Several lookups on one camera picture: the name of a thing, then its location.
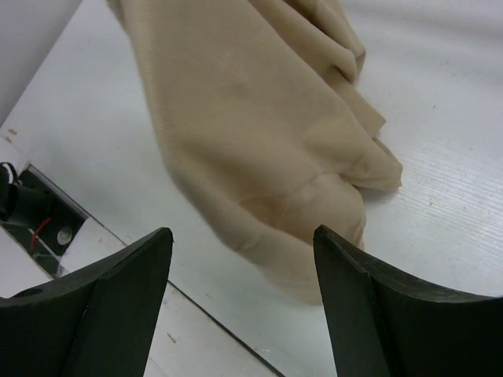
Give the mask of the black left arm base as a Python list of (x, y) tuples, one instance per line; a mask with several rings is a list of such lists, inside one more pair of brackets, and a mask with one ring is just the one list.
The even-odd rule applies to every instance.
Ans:
[(1, 163), (1, 227), (52, 278), (63, 276), (63, 256), (86, 215), (28, 168)]

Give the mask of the beige t shirt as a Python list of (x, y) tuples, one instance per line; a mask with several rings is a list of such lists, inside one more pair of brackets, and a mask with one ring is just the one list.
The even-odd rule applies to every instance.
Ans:
[(110, 1), (163, 160), (216, 236), (285, 294), (321, 303), (327, 225), (361, 247), (362, 189), (402, 164), (355, 89), (365, 47), (338, 1)]

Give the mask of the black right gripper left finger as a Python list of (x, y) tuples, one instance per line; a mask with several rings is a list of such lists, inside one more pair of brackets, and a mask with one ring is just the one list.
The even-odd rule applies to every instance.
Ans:
[(1, 300), (3, 376), (142, 376), (171, 266), (160, 228)]

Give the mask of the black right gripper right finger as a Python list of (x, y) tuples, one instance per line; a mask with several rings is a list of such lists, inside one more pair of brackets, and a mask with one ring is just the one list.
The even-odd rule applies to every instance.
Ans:
[(314, 259), (339, 376), (500, 376), (502, 299), (422, 280), (328, 227)]

